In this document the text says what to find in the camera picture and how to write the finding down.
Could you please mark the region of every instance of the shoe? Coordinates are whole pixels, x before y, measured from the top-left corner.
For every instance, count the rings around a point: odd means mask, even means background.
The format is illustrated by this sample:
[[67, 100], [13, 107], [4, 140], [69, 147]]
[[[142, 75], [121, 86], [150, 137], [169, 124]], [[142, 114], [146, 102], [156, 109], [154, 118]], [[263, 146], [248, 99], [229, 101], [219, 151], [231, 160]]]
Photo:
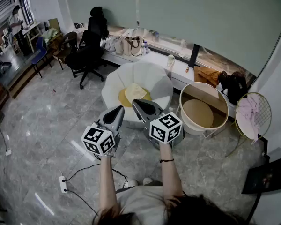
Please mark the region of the shoe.
[[137, 186], [139, 183], [137, 182], [137, 180], [130, 180], [128, 183], [127, 183], [127, 188], [128, 187], [135, 187]]
[[146, 184], [149, 184], [151, 182], [153, 182], [153, 179], [151, 179], [151, 178], [144, 178], [144, 180], [142, 181], [142, 184], [146, 185]]

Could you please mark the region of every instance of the white desk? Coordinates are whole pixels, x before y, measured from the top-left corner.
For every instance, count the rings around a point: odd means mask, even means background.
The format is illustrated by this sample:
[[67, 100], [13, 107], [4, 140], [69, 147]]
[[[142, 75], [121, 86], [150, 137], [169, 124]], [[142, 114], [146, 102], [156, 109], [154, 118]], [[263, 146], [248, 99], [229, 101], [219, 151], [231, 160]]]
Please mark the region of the white desk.
[[[34, 49], [33, 49], [33, 46], [32, 46], [32, 44], [31, 44], [31, 41], [32, 41], [33, 39], [35, 39], [36, 37], [42, 35], [41, 30], [38, 28], [38, 25], [39, 25], [39, 24], [40, 24], [39, 22], [37, 22], [37, 23], [35, 23], [35, 24], [32, 24], [27, 30], [23, 30], [23, 31], [22, 31], [23, 36], [26, 34], [26, 36], [28, 37], [28, 41], [29, 41], [29, 44], [30, 44], [30, 47], [31, 47], [31, 50], [32, 50], [33, 53], [34, 53]], [[38, 33], [37, 33], [35, 36], [30, 37], [30, 31], [31, 31], [32, 29], [34, 29], [35, 27], [37, 28]]]
[[[104, 55], [102, 56], [102, 59], [113, 62], [120, 66], [128, 62], [137, 62], [139, 60], [157, 64], [164, 68], [168, 77], [171, 79], [174, 88], [180, 91], [186, 85], [193, 83], [195, 80], [193, 69], [190, 68], [188, 73], [185, 72], [185, 70], [188, 67], [187, 63], [181, 62], [179, 60], [175, 60], [175, 64], [171, 68], [168, 68], [167, 67], [168, 57], [158, 52], [150, 51], [150, 53], [146, 54], [145, 56], [140, 55], [138, 57], [134, 57], [134, 56], [118, 55], [115, 52], [104, 51]], [[221, 84], [219, 84], [216, 87], [216, 89], [221, 91], [222, 90]], [[234, 118], [235, 105], [230, 103], [225, 95], [223, 96], [228, 104], [229, 116]]]

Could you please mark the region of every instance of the black office chair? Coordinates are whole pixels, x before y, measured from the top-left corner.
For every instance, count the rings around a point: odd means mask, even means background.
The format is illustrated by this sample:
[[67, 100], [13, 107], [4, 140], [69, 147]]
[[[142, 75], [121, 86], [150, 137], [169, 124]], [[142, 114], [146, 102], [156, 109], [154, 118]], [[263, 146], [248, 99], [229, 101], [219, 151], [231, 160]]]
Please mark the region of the black office chair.
[[65, 63], [71, 68], [74, 77], [76, 77], [77, 73], [83, 72], [79, 83], [80, 89], [83, 89], [83, 80], [89, 72], [99, 76], [101, 81], [104, 82], [103, 76], [96, 72], [95, 69], [100, 65], [100, 60], [104, 53], [103, 48], [100, 46], [101, 38], [108, 36], [106, 19], [103, 16], [101, 7], [93, 8], [90, 15], [92, 17], [89, 19], [89, 29], [83, 33], [79, 50], [68, 55], [65, 59]]

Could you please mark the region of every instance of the hair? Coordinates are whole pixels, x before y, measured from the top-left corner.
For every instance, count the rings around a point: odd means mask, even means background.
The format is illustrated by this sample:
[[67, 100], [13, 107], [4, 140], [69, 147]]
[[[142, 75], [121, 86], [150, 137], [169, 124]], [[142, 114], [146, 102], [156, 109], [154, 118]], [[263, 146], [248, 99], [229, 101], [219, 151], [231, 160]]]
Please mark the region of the hair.
[[[224, 212], [203, 195], [175, 197], [170, 200], [168, 221], [166, 225], [244, 225], [245, 220], [232, 212]], [[92, 225], [129, 225], [132, 224], [134, 213], [114, 215], [110, 209], [101, 214], [98, 222], [93, 219]]]
[[20, 9], [20, 6], [19, 5], [16, 5], [15, 7], [14, 7], [14, 9], [13, 9], [13, 14], [15, 14], [15, 11], [16, 10], [19, 10]]

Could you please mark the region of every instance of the person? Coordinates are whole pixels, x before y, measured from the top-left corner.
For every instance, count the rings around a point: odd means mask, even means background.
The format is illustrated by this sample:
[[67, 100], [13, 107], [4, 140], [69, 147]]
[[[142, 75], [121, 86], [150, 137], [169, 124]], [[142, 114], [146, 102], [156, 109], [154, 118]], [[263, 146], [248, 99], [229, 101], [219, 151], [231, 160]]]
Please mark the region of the person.
[[175, 166], [169, 144], [160, 143], [162, 183], [144, 179], [144, 186], [136, 181], [116, 192], [111, 158], [103, 156], [100, 164], [100, 191], [98, 217], [93, 225], [109, 224], [214, 224], [237, 225], [245, 220], [238, 215], [223, 212], [204, 196], [187, 196]]
[[21, 21], [18, 16], [19, 9], [20, 6], [16, 5], [13, 9], [12, 15], [9, 17], [9, 27], [10, 27], [9, 31], [17, 39], [19, 47], [23, 52], [24, 56], [27, 56], [31, 53], [31, 50], [29, 49], [27, 41], [22, 34], [21, 24], [23, 23], [23, 21]]
[[5, 47], [7, 47], [8, 46], [8, 40], [7, 40], [7, 37], [4, 34], [2, 34], [2, 41], [4, 42]]

